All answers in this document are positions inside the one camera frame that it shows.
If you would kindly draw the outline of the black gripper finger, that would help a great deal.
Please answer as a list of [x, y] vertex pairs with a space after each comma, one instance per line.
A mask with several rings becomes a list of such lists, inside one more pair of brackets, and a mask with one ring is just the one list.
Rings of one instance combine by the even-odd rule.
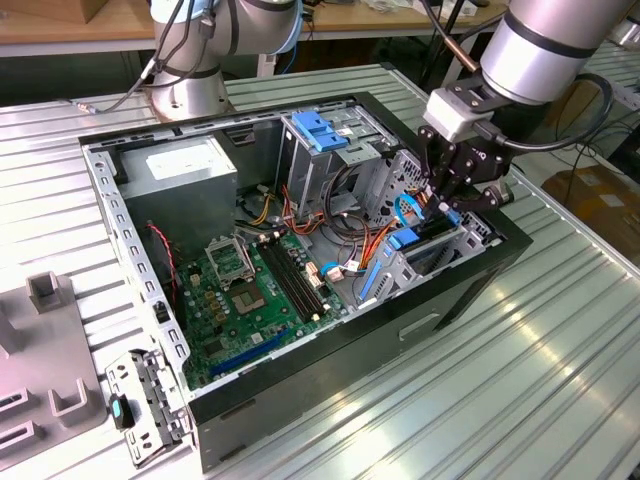
[[497, 210], [513, 200], [513, 192], [506, 184], [489, 183], [482, 191], [474, 186], [461, 186], [438, 204], [438, 210], [442, 213], [486, 212]]
[[430, 126], [418, 129], [418, 140], [423, 149], [421, 173], [431, 191], [422, 215], [429, 221], [441, 203], [448, 204], [462, 183], [470, 182], [474, 160], [466, 145], [448, 142]]

